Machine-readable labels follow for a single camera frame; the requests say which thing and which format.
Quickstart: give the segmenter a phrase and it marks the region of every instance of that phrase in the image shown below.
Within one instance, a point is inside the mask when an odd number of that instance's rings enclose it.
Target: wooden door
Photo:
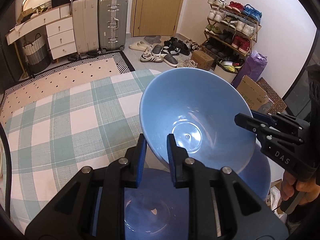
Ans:
[[[137,0],[133,36],[173,36],[183,0]]]

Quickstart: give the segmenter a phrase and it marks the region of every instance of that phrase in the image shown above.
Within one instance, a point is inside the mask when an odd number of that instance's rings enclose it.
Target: handle grip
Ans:
[[[282,201],[281,204],[280,204],[280,209],[290,215],[294,209],[296,208],[296,206],[299,204],[299,202],[302,200],[302,198],[305,196],[305,192],[303,191],[298,191],[296,189],[296,186],[297,186],[297,182],[296,181],[294,184],[293,184],[293,188],[294,188],[294,194],[291,198],[289,198],[288,200],[286,201]]]

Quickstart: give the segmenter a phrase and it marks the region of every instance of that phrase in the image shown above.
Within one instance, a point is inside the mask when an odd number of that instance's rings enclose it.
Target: suitcase handle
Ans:
[[[119,29],[120,21],[117,18],[113,18],[113,19],[117,22],[117,27],[114,30],[117,30],[117,29]]]

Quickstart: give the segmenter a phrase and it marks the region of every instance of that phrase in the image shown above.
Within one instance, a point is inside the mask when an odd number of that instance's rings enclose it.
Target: human hand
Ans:
[[[296,182],[296,178],[289,172],[285,171],[283,174],[283,181],[281,183],[281,197],[284,201],[288,200],[294,194],[293,184]],[[314,201],[320,194],[320,186],[316,184],[316,178],[311,178],[307,182],[298,181],[296,185],[298,191],[306,192],[306,195],[302,198],[299,205],[304,205]]]

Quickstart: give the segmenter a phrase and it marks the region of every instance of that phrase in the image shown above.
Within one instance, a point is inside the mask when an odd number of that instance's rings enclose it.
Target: door frame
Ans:
[[[183,4],[183,0],[180,1],[180,6],[179,6],[178,14],[177,14],[177,19],[176,19],[176,26],[175,26],[175,28],[173,30],[173,36],[175,36],[177,34],[177,28],[178,28],[178,22],[179,22],[179,19],[180,19],[180,13],[181,13],[181,9],[182,9],[182,4]],[[133,27],[134,27],[135,15],[136,15],[136,5],[137,5],[137,0],[132,0],[131,20],[130,20],[131,37],[133,37]]]

